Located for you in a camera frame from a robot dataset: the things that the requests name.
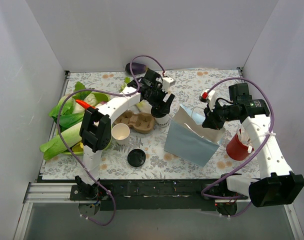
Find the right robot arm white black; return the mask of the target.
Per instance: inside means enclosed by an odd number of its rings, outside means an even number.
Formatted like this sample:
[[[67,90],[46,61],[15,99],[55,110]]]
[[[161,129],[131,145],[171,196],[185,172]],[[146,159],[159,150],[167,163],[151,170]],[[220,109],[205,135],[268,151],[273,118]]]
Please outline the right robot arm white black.
[[[273,133],[274,116],[267,100],[253,99],[247,83],[229,86],[229,105],[220,105],[213,88],[200,94],[207,103],[202,127],[223,128],[225,122],[239,121],[248,134],[254,152],[251,158],[259,163],[260,178],[254,179],[236,171],[215,181],[219,195],[229,199],[235,193],[248,197],[255,207],[292,204],[304,187],[304,177],[295,174],[287,164]]]

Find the white paper coffee cup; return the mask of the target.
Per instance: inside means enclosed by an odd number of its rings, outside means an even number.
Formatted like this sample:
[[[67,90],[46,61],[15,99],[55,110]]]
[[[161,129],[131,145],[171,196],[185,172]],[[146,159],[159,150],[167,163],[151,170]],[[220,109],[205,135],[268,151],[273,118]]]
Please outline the white paper coffee cup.
[[[124,123],[116,124],[111,130],[111,135],[121,146],[128,145],[130,142],[130,128]]]

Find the light blue paper bag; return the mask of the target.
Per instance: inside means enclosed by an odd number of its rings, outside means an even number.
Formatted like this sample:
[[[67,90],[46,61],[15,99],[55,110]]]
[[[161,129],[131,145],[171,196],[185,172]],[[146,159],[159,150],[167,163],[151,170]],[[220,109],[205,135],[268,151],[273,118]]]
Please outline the light blue paper bag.
[[[180,105],[170,121],[164,150],[204,167],[218,150],[226,129],[203,128],[205,117]]]

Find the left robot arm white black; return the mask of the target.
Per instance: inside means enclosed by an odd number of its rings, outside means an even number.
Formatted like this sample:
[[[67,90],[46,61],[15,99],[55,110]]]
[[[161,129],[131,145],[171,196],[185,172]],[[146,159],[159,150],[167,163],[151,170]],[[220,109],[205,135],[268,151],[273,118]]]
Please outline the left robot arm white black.
[[[98,167],[103,150],[112,138],[112,124],[130,107],[145,100],[151,105],[151,114],[157,119],[167,117],[174,95],[168,89],[176,81],[169,76],[161,76],[153,70],[147,70],[138,81],[132,80],[116,97],[101,106],[85,108],[80,127],[83,144],[83,167],[81,176],[76,176],[79,193],[87,200],[98,196]]]

